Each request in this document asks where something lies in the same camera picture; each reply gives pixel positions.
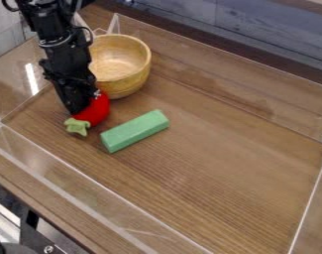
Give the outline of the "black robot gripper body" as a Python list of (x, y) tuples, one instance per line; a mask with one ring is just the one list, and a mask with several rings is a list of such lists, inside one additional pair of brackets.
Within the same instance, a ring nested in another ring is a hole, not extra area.
[(38, 65), (50, 83), (56, 79), (64, 79), (72, 87), (77, 83), (94, 83), (93, 74), (88, 69), (90, 43), (92, 39), (86, 39), (84, 33), (38, 33), (38, 47), (45, 53)]

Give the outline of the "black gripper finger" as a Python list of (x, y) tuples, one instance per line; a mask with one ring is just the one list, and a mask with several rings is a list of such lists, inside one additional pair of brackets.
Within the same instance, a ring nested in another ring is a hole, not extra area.
[(74, 85), (70, 93), (72, 114), (76, 114), (85, 109), (85, 107), (89, 105), (89, 100), (94, 96), (94, 93), (96, 87), (93, 84), (77, 83)]
[(61, 103), (69, 112), (74, 111), (74, 103), (72, 99), (73, 87), (72, 84), (64, 79), (56, 79), (53, 81), (54, 90)]

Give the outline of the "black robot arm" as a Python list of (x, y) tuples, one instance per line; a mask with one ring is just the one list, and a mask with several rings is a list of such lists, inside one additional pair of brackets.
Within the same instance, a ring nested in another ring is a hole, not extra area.
[(93, 38), (89, 28), (73, 23), (76, 11), (94, 0), (13, 0), (12, 7), (1, 0), (9, 12), (20, 12), (45, 58), (38, 60), (42, 75), (54, 87), (61, 103), (70, 114), (77, 114), (94, 98), (94, 76), (88, 69), (88, 47)]

